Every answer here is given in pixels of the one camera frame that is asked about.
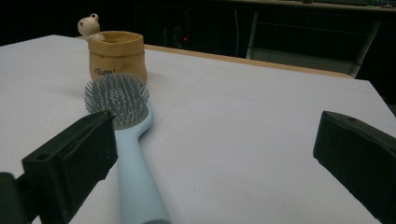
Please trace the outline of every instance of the hairbrush handle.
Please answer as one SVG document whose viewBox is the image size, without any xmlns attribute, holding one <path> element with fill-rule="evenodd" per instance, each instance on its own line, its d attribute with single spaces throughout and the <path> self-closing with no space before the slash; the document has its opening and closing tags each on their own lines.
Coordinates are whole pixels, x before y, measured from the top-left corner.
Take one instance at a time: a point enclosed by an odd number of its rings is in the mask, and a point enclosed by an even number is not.
<svg viewBox="0 0 396 224">
<path fill-rule="evenodd" d="M 148 110 L 141 123 L 116 131 L 121 224 L 171 223 L 138 142 L 153 120 L 149 106 Z"/>
</svg>

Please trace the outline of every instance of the white table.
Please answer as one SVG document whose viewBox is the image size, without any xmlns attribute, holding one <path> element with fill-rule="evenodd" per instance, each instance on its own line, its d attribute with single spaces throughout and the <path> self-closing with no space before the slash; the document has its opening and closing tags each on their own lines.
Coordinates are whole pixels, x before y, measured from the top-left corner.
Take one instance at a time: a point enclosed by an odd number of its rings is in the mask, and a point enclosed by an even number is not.
<svg viewBox="0 0 396 224">
<path fill-rule="evenodd" d="M 57 35 L 0 48 L 0 171 L 88 115 L 88 53 Z M 369 82 L 148 49 L 146 67 L 140 143 L 174 223 L 379 223 L 312 155 L 323 110 L 396 136 Z M 119 223 L 116 165 L 71 223 Z"/>
</svg>

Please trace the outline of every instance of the hairbrush bristles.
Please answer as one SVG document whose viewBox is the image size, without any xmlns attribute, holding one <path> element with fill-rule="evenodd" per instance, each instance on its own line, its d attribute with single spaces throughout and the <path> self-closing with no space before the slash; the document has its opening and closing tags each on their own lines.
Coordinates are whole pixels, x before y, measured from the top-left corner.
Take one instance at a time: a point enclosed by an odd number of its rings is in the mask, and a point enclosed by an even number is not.
<svg viewBox="0 0 396 224">
<path fill-rule="evenodd" d="M 140 123 L 149 113 L 149 91 L 142 79 L 130 74 L 107 74 L 85 87 L 85 106 L 90 113 L 109 110 L 116 130 Z"/>
</svg>

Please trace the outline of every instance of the light blue hairbrush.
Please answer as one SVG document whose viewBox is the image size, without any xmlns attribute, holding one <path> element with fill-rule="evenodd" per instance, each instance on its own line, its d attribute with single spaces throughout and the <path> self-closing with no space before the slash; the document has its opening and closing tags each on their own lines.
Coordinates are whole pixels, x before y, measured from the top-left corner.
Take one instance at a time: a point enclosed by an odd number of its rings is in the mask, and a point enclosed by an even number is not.
<svg viewBox="0 0 396 224">
<path fill-rule="evenodd" d="M 144 82 L 130 74 L 104 75 L 85 88 L 90 113 L 110 110 L 116 115 L 121 224 L 170 223 L 138 142 L 153 121 L 148 99 Z"/>
</svg>

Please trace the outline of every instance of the cartoon frog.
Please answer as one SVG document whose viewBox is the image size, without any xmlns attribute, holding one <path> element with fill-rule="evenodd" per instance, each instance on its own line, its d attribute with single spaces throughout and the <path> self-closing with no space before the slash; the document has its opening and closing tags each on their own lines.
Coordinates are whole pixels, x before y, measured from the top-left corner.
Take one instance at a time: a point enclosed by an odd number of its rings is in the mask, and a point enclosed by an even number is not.
<svg viewBox="0 0 396 224">
<path fill-rule="evenodd" d="M 105 37 L 100 33 L 99 16 L 92 13 L 90 17 L 81 19 L 77 26 L 78 31 L 87 41 L 92 39 L 103 41 Z"/>
</svg>

